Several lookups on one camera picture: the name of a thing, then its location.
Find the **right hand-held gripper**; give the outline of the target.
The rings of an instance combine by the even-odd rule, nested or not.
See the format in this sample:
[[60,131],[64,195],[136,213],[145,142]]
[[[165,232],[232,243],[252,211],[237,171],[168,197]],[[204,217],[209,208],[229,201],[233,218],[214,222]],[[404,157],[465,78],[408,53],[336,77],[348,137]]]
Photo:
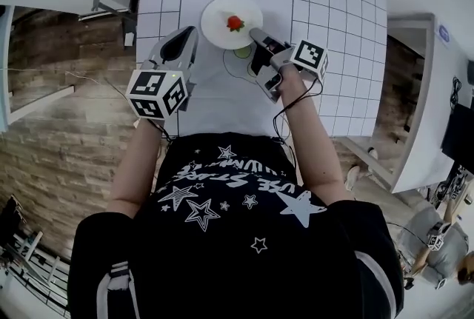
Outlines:
[[256,76],[257,85],[267,97],[277,103],[280,97],[278,86],[283,81],[282,70],[293,65],[306,81],[323,84],[329,64],[324,48],[300,40],[297,45],[281,43],[260,28],[249,31],[250,37],[263,48],[256,48],[250,69]]

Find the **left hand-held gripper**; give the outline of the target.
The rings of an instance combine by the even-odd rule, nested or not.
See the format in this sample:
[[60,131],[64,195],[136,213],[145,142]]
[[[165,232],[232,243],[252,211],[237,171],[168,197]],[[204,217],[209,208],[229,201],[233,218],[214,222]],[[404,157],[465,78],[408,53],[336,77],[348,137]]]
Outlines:
[[197,46],[198,31],[194,26],[182,27],[160,40],[149,60],[133,71],[125,97],[139,118],[166,121],[187,109],[194,87],[189,66]]

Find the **white round plate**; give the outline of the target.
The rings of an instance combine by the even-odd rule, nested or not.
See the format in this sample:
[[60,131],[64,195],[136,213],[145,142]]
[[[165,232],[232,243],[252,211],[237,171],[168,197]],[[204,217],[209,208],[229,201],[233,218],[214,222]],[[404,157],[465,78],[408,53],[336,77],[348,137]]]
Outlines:
[[[227,19],[238,16],[245,22],[239,32],[230,32]],[[263,27],[263,15],[253,0],[214,0],[201,15],[201,31],[204,37],[216,47],[237,50],[250,45],[253,40],[249,31]]]

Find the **person's left forearm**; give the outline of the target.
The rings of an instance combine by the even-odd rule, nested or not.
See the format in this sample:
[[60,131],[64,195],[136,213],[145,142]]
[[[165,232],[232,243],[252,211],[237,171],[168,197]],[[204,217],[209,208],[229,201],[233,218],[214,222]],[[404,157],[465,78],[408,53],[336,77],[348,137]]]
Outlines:
[[134,218],[151,192],[164,122],[142,118],[116,170],[106,210]]

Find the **person's right forearm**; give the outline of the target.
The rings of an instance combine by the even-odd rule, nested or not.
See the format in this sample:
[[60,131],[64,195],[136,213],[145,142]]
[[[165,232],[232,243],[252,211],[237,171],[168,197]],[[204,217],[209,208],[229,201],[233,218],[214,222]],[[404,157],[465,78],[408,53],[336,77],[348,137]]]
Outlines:
[[293,65],[281,68],[278,87],[285,108],[302,181],[326,205],[352,201],[344,185],[336,149],[318,116],[313,99]]

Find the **table with white grid cloth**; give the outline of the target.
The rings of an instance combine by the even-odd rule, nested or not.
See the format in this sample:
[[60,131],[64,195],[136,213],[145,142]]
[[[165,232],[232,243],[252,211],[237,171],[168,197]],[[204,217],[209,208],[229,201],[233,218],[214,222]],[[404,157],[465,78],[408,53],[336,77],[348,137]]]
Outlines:
[[[224,50],[201,31],[201,15],[214,0],[139,0],[136,61],[182,27],[198,31],[194,84],[188,107],[166,120],[172,136],[199,132],[287,135],[281,103],[272,102],[250,69],[257,44]],[[262,30],[281,43],[300,40],[324,48],[323,84],[307,81],[328,135],[371,136],[375,129],[387,49],[386,0],[253,0]]]

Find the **black floor stand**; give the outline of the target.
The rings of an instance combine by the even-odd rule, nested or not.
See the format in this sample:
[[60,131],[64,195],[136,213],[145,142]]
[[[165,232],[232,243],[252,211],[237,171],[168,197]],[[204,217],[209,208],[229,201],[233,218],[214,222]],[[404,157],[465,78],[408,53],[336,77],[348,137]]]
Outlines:
[[91,12],[79,16],[79,21],[102,19],[105,16],[115,16],[121,21],[121,31],[124,48],[130,48],[136,42],[136,28],[138,25],[138,1],[130,0],[128,8],[114,9],[102,0],[93,0]]

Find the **white desk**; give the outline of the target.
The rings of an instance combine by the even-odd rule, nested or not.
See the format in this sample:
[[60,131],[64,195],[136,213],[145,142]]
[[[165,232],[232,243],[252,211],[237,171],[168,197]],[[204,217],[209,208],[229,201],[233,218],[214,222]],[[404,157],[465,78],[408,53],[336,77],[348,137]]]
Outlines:
[[[438,26],[450,33],[450,43],[442,41]],[[461,82],[458,102],[470,106],[471,88],[467,82],[468,56],[449,27],[432,13],[396,16],[388,19],[388,29],[405,33],[400,42],[419,46],[415,39],[424,33],[424,70],[420,93],[400,164],[393,172],[392,193],[424,187],[447,179],[453,160],[441,151],[451,113],[453,79]]]

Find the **person's black star t-shirt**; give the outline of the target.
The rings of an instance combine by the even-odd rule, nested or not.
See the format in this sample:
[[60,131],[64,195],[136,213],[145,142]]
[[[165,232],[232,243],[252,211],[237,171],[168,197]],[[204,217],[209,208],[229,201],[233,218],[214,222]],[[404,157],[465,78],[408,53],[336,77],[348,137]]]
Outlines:
[[398,257],[381,209],[326,204],[273,139],[172,141],[134,218],[85,218],[68,281],[72,319],[395,319]]

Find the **black monitor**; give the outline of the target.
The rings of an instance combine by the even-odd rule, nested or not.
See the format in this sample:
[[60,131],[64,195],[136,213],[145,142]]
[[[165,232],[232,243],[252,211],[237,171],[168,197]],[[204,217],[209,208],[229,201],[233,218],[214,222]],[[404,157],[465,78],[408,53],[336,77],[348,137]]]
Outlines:
[[456,104],[441,143],[441,151],[474,172],[474,110]]

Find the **metal rack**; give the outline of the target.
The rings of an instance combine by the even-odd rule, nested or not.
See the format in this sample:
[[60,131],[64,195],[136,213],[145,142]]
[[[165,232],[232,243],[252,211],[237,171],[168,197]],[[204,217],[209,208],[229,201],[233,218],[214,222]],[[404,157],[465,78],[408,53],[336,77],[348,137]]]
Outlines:
[[23,206],[11,195],[0,208],[0,270],[64,319],[70,319],[67,282],[70,265],[40,247],[42,232],[25,234]]

